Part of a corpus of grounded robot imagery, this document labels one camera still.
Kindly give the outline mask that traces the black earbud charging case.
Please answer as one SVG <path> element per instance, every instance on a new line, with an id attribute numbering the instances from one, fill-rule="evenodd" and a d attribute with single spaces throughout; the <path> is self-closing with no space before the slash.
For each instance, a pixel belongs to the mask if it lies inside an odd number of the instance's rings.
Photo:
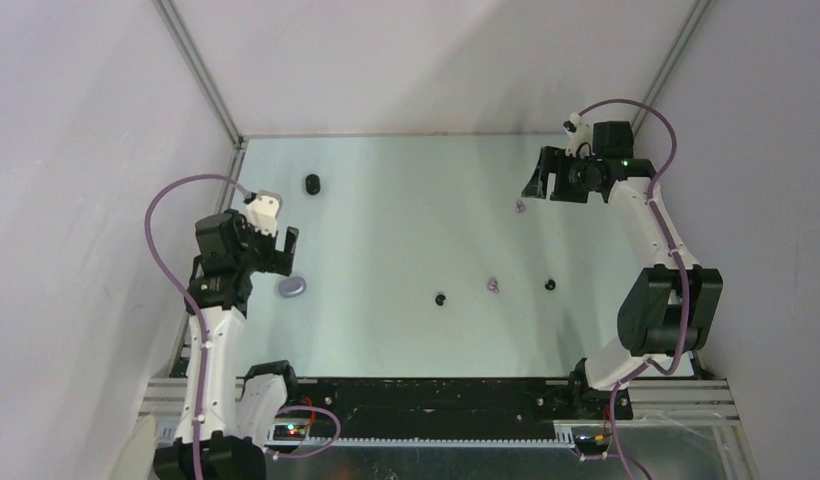
<path id="1" fill-rule="evenodd" d="M 304 188 L 308 195 L 318 195 L 322 190 L 320 176 L 317 174 L 307 175 L 304 179 Z"/>

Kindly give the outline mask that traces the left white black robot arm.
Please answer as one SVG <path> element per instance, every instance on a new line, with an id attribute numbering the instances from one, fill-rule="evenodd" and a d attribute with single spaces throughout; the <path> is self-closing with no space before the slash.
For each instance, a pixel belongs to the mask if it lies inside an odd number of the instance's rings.
<path id="1" fill-rule="evenodd" d="M 298 231 L 286 231 L 277 249 L 274 213 L 228 209 L 195 224 L 199 253 L 183 286 L 192 353 L 178 427 L 171 445 L 156 450 L 152 469 L 160 479 L 263 479 L 265 449 L 258 414 L 268 407 L 290 416 L 302 403 L 290 382 L 291 367 L 254 367 L 256 399 L 237 406 L 235 356 L 244 332 L 255 273 L 290 275 Z"/>

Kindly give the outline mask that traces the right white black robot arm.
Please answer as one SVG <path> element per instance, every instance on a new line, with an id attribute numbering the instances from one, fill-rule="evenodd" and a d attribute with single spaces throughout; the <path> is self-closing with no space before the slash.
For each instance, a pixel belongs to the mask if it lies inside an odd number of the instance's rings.
<path id="1" fill-rule="evenodd" d="M 723 289 L 721 273 L 705 268 L 682 242 L 662 199 L 658 172 L 634 155 L 627 121 L 589 124 L 577 113 L 564 123 L 568 143 L 545 146 L 523 188 L 525 199 L 585 204 L 593 194 L 621 221 L 641 266 L 619 307 L 617 335 L 575 367 L 567 392 L 571 411 L 592 418 L 623 389 L 654 368 L 674 372 L 707 341 Z"/>

